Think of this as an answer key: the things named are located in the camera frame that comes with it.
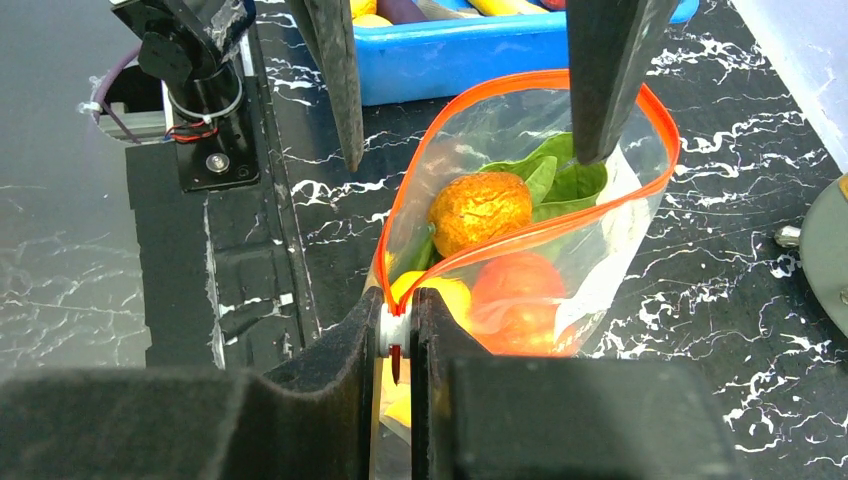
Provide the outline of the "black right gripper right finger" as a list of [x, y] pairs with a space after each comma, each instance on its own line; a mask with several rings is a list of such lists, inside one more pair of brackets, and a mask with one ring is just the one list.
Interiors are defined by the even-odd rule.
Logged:
[[462, 354], [413, 407], [416, 479], [735, 479], [716, 399], [688, 361]]

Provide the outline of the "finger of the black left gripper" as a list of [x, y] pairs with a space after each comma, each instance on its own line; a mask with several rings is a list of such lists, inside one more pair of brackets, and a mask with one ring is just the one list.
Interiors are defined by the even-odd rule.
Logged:
[[677, 6], [673, 0], [567, 3], [573, 146], [580, 164], [614, 152]]
[[287, 5], [322, 73], [345, 165], [355, 172], [364, 155], [364, 126], [351, 5], [343, 0]]

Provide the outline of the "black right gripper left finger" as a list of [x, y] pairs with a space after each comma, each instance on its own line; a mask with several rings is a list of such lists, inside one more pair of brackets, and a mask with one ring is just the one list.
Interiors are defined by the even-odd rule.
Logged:
[[383, 305], [270, 371], [38, 369], [1, 386], [5, 479], [370, 479]]

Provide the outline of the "yellow toy bell pepper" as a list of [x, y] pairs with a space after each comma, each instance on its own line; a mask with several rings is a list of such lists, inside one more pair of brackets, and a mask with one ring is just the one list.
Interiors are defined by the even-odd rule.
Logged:
[[400, 434], [412, 431], [413, 407], [436, 401], [445, 387], [450, 360], [484, 352], [470, 334], [471, 293], [460, 280], [431, 278], [414, 290], [406, 312], [414, 339], [415, 358], [382, 360], [380, 421]]

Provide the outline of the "orange toy pumpkin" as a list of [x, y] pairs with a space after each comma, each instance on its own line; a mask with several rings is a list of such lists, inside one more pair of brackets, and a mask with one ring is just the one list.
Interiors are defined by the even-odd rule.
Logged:
[[519, 252], [497, 257], [479, 271], [471, 290], [471, 335], [498, 355], [566, 357], [577, 353], [577, 327], [555, 332], [567, 290], [545, 257]]

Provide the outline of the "green leafy vegetable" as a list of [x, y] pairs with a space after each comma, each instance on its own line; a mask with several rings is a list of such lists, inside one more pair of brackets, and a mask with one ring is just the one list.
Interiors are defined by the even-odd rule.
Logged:
[[[596, 204], [608, 181], [607, 169], [602, 163], [589, 166], [574, 163], [572, 154], [572, 134], [559, 133], [544, 140], [521, 160], [489, 163], [474, 173], [508, 172], [521, 177], [533, 198], [531, 225]], [[412, 260], [415, 270], [425, 270], [444, 259], [435, 249], [432, 231], [427, 221], [427, 239]]]

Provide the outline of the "clear red-zipper zip bag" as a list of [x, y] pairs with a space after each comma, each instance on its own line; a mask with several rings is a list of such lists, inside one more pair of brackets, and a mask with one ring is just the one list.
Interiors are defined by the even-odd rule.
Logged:
[[[646, 236], [679, 157], [678, 129], [647, 86], [641, 87], [614, 152], [599, 162], [607, 169], [608, 181], [594, 206], [533, 223], [425, 270], [412, 267], [427, 239], [428, 208], [443, 187], [489, 163], [521, 160], [547, 138], [565, 132], [573, 139], [566, 69], [484, 82], [437, 115], [411, 159], [366, 277], [367, 290], [375, 287], [383, 293], [378, 336], [383, 353], [398, 350], [401, 358], [411, 357], [406, 307], [424, 281], [460, 280], [471, 293], [486, 263], [519, 252], [545, 257], [560, 273], [567, 293], [559, 301], [555, 332], [575, 325], [578, 351], [586, 344]], [[566, 357], [489, 353], [578, 358], [578, 351]]]

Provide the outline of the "brown toy nut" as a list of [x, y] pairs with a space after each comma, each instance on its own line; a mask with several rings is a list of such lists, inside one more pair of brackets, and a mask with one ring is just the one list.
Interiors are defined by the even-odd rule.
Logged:
[[445, 186], [431, 203], [427, 221], [436, 251], [448, 258], [532, 222], [533, 198], [516, 174], [480, 172]]

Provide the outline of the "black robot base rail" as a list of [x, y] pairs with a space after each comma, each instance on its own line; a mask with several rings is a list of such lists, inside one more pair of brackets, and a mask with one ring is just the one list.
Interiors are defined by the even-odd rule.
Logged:
[[265, 372], [319, 336], [257, 33], [247, 48], [255, 183], [186, 192], [175, 145], [126, 152], [150, 367]]

